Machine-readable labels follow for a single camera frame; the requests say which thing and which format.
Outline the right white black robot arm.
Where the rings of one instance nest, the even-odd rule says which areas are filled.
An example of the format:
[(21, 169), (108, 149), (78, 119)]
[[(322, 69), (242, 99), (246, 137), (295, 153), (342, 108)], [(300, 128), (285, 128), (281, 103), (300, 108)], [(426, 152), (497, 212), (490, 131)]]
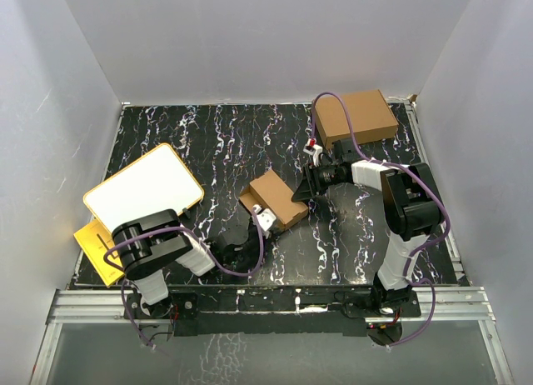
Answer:
[(398, 314), (410, 301), (410, 283), (421, 247), (445, 220), (442, 202), (429, 166), (423, 162), (406, 166), (363, 158), (348, 139), (334, 142), (330, 157), (311, 138), (304, 152), (311, 162), (291, 200), (307, 202), (333, 185), (350, 183), (381, 192), (386, 224), (390, 229), (383, 263), (365, 296), (343, 296), (345, 313), (353, 308), (383, 316)]

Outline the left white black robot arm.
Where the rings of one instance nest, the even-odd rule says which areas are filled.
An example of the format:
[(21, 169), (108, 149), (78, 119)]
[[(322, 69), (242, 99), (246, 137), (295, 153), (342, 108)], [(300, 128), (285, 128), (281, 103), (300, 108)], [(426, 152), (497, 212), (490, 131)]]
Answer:
[(178, 263), (197, 277), (214, 268), (233, 277), (250, 277), (262, 265), (267, 239), (276, 224), (270, 209), (255, 205), (244, 242), (239, 243), (229, 231), (202, 241), (182, 225), (174, 210), (167, 209), (116, 227), (114, 247), (105, 252), (103, 261), (123, 272), (137, 290), (137, 311), (161, 318), (172, 307), (163, 268)]

